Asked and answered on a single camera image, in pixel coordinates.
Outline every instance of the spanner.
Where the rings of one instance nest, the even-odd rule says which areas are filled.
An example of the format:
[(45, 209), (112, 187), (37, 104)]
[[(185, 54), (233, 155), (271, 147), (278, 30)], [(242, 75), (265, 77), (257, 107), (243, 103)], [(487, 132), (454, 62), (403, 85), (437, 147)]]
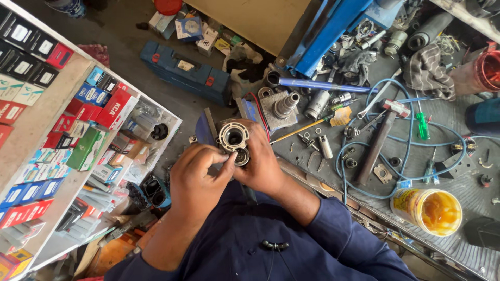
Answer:
[[(394, 72), (394, 74), (391, 76), (391, 79), (396, 78), (396, 76), (400, 75), (402, 72), (403, 71), (401, 70), (401, 67), (398, 68), (398, 70), (396, 70), (396, 72)], [(368, 106), (363, 111), (361, 111), (360, 113), (357, 114), (357, 118), (359, 120), (361, 120), (361, 119), (363, 119), (363, 117), (365, 117), (365, 115), (368, 113), (368, 111), (374, 106), (374, 104), (382, 96), (382, 94), (387, 90), (387, 88), (389, 87), (390, 84), (391, 84), (391, 82), (387, 81), (385, 83), (385, 85), (382, 87), (382, 89), (380, 89), (378, 91), (378, 94), (376, 94), (376, 96), (370, 101)]]

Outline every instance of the green screwdriver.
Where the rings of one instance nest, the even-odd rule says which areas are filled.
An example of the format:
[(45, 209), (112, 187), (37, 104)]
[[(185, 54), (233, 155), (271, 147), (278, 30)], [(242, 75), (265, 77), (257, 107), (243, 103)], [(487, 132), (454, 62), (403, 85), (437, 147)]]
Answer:
[[(419, 91), (415, 91), (415, 95), (419, 97)], [(418, 101), (418, 110), (420, 113), (416, 114), (416, 119), (418, 120), (418, 130), (420, 131), (420, 138), (424, 141), (431, 138), (429, 135), (429, 127), (427, 127), (426, 114), (422, 112), (422, 107), (420, 106), (420, 100)]]

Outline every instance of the screwdriver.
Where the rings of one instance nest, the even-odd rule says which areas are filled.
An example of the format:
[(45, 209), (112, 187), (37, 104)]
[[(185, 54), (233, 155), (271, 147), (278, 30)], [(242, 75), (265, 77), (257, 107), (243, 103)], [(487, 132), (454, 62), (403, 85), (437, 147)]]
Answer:
[[(419, 91), (415, 91), (415, 95), (419, 97)], [(418, 130), (420, 131), (420, 138), (424, 141), (431, 138), (429, 135), (429, 127), (427, 127), (426, 114), (422, 112), (422, 107), (420, 106), (420, 100), (418, 100), (418, 110), (420, 113), (416, 114), (416, 119), (418, 120)]]
[[(434, 157), (436, 157), (436, 149), (438, 147), (434, 147), (434, 153), (432, 154), (432, 158), (427, 162), (427, 168), (425, 169), (425, 176), (432, 175), (434, 169)], [(422, 182), (426, 185), (431, 183), (431, 177), (428, 176), (422, 180)]]

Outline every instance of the small gear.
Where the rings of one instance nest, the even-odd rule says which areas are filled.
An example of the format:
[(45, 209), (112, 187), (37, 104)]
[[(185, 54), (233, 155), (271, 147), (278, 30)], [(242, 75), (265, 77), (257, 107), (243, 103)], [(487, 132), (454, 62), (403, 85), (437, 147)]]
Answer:
[(392, 157), (389, 159), (389, 164), (393, 167), (401, 167), (401, 165), (403, 165), (403, 160), (398, 157)]

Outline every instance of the cloth rag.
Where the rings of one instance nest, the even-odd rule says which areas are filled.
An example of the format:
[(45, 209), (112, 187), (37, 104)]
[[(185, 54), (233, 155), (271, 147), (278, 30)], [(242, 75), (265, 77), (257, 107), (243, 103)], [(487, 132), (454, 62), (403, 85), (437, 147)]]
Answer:
[(435, 96), (447, 101), (455, 100), (455, 84), (439, 65), (441, 50), (437, 44), (430, 44), (417, 51), (404, 69), (406, 85), (421, 91), (426, 96)]

